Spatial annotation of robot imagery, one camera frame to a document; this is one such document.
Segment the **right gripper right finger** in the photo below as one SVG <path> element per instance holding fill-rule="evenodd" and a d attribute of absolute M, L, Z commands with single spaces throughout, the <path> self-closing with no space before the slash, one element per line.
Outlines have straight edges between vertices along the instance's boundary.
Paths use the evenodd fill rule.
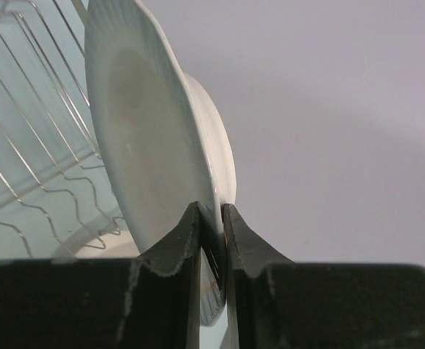
<path fill-rule="evenodd" d="M 233 348 L 425 348 L 425 267 L 294 262 L 223 208 Z"/>

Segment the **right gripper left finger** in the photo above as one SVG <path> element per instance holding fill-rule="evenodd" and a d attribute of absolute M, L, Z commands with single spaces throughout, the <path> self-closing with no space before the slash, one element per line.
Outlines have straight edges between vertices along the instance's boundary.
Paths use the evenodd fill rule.
<path fill-rule="evenodd" d="M 137 257 L 0 260 L 0 348 L 198 348 L 198 203 Z"/>

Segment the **white ribbed plate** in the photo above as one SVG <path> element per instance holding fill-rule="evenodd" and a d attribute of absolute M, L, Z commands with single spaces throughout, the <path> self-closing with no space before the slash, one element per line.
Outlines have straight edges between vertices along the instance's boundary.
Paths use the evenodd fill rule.
<path fill-rule="evenodd" d="M 197 202 L 207 230 L 200 322 L 226 302 L 222 207 L 236 200 L 234 157 L 204 87 L 180 67 L 140 1 L 90 1 L 84 37 L 87 95 L 112 191 L 138 250 L 168 234 Z"/>

